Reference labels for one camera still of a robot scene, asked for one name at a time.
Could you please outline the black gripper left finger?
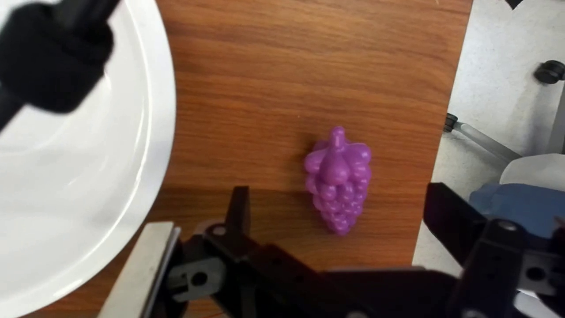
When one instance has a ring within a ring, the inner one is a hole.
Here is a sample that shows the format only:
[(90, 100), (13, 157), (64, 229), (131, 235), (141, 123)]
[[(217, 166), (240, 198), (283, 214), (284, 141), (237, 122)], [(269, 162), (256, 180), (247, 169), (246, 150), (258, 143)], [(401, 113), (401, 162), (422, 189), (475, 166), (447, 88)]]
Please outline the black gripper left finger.
[(232, 318), (283, 318), (283, 251), (253, 240), (249, 226), (249, 189), (237, 185), (226, 219), (205, 231), (209, 251), (224, 265), (214, 300)]

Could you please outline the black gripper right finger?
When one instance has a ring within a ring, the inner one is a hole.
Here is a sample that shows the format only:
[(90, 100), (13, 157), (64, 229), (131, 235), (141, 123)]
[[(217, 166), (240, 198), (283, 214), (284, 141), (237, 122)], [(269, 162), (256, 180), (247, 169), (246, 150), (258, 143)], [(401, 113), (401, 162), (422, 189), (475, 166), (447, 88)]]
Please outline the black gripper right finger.
[(519, 275), (519, 228), (488, 221), (445, 183), (429, 183), (424, 222), (463, 267), (450, 318), (510, 318)]

